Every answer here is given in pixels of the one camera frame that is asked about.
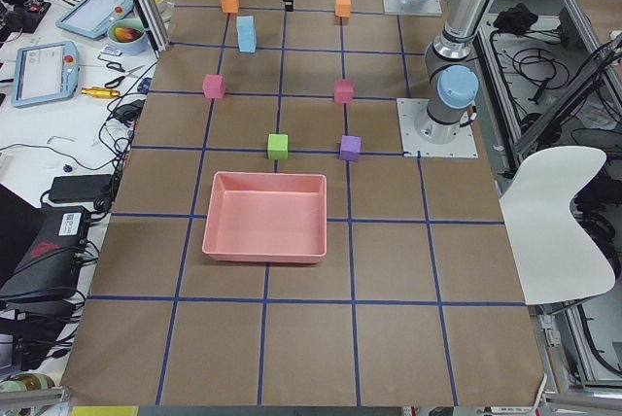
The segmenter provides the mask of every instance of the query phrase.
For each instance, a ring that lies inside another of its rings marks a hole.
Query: pink tray
[[[327,253],[326,176],[216,173],[203,252],[215,260],[319,262]]]

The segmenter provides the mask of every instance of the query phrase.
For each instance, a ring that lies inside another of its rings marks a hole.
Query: white chair
[[[527,157],[501,209],[527,304],[581,299],[613,288],[613,270],[570,212],[605,153],[567,146]]]

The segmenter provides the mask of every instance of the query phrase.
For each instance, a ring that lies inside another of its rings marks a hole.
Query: fruit in bowl
[[[143,36],[143,32],[131,27],[115,27],[115,37],[117,41],[123,44],[134,42]]]

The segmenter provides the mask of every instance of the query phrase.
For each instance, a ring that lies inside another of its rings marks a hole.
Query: white mounting plate
[[[404,156],[441,156],[447,158],[477,158],[477,147],[470,126],[461,127],[456,138],[443,145],[424,139],[415,129],[415,119],[428,106],[428,99],[399,98],[399,131]],[[462,121],[468,120],[467,113]]]
[[[443,14],[439,0],[413,0],[407,5],[398,0],[382,0],[382,4],[387,15],[439,17]]]

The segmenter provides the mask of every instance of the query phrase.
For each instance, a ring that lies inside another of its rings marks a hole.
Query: yellow handle tool
[[[118,90],[105,87],[82,87],[82,93],[96,98],[113,98],[121,95]]]

